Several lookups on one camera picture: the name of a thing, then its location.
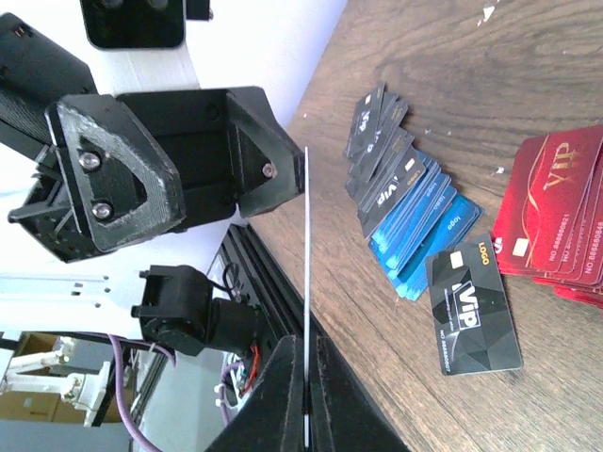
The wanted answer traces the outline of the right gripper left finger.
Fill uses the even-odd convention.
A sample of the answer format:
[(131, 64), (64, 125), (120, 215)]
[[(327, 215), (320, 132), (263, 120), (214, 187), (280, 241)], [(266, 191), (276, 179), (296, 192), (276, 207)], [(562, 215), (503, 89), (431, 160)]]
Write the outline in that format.
[(209, 451), (294, 452), (303, 450), (303, 345), (282, 338), (253, 393)]

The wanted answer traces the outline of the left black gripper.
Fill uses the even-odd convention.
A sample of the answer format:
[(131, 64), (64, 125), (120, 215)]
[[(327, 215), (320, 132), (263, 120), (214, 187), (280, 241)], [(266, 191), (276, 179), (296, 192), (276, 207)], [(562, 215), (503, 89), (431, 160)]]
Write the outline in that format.
[(45, 116), (77, 227), (102, 252), (304, 192), (303, 152), (259, 87), (66, 95)]

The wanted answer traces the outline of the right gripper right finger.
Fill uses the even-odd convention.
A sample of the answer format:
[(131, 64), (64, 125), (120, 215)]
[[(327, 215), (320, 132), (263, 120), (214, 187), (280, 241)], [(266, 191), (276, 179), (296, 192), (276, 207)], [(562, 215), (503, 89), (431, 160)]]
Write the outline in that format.
[(406, 451), (334, 341), (319, 336), (310, 370), (312, 451)]

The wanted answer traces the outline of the black VIP card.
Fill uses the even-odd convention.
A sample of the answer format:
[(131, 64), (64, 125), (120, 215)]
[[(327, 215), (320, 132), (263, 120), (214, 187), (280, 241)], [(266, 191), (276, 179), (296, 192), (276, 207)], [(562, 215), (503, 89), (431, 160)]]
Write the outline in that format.
[(475, 236), (425, 262), (445, 376), (514, 371), (523, 361), (491, 236)]
[(304, 451), (310, 451), (310, 332), (311, 332), (311, 197), (309, 149), (304, 147), (304, 303), (303, 303), (303, 378)]

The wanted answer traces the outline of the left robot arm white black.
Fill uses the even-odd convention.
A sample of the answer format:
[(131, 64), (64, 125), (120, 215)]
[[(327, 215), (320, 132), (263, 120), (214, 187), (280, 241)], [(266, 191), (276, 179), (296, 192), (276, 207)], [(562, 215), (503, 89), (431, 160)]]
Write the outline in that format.
[[(261, 88), (101, 94), (85, 62), (11, 13), (1, 18), (1, 140), (36, 164), (8, 221), (64, 263), (261, 215), (304, 190), (302, 151)], [(214, 289), (185, 265), (10, 272), (1, 320), (7, 330), (112, 334), (189, 356), (259, 345), (262, 310)]]

